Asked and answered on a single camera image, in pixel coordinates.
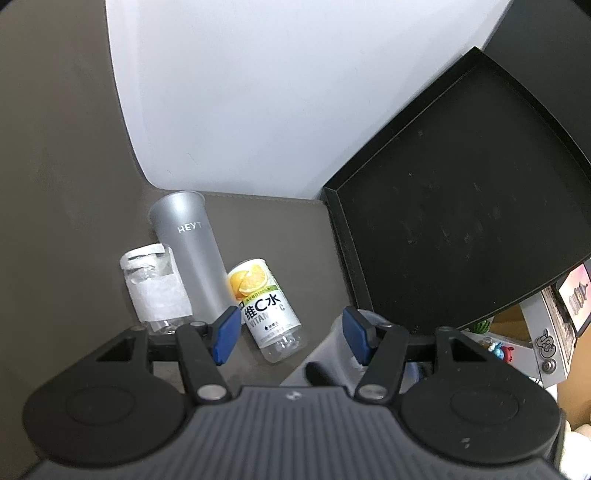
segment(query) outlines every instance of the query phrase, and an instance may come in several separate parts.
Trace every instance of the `transparent plastic container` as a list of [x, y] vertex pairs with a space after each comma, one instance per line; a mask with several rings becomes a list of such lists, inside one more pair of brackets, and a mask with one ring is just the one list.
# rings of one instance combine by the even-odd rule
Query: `transparent plastic container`
[[173, 333], [193, 320], [191, 304], [168, 245], [127, 252], [119, 265], [139, 321], [151, 335]]
[[261, 348], [261, 353], [265, 359], [272, 364], [293, 355], [308, 345], [308, 338], [301, 325], [287, 330], [276, 338], [277, 340], [274, 343]]
[[263, 357], [274, 364], [308, 344], [302, 325], [262, 258], [246, 260], [228, 273], [243, 322]]

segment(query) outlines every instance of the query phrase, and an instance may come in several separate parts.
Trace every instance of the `metal screw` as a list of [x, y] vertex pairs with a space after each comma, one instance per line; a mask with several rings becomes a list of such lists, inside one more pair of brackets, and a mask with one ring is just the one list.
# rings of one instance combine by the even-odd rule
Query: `metal screw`
[[388, 390], [382, 385], [368, 384], [359, 389], [359, 395], [366, 400], [381, 400], [386, 396]]
[[228, 391], [221, 385], [208, 384], [199, 387], [197, 390], [197, 395], [204, 400], [215, 401], [221, 400], [226, 396], [227, 392]]
[[553, 373], [556, 370], [556, 361], [552, 358], [542, 362], [542, 372], [545, 374]]

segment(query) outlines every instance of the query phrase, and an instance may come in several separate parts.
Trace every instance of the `bottle label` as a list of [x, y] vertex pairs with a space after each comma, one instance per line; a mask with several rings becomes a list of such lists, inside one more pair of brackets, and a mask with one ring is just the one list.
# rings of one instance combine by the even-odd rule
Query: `bottle label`
[[300, 325], [264, 260], [241, 263], [228, 277], [242, 318], [259, 348], [271, 345], [279, 335]]

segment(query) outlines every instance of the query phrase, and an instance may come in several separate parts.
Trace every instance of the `vitamin c water bottle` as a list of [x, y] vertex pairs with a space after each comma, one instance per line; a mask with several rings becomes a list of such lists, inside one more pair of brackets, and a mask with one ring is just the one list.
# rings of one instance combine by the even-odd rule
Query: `vitamin c water bottle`
[[264, 260], [243, 262], [228, 276], [242, 318], [265, 359], [274, 364], [307, 345], [300, 321]]

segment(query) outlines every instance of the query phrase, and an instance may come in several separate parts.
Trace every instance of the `white backdrop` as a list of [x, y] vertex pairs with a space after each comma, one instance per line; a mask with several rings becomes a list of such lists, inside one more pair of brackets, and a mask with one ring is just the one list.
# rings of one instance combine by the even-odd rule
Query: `white backdrop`
[[314, 197], [510, 0], [106, 0], [147, 179]]

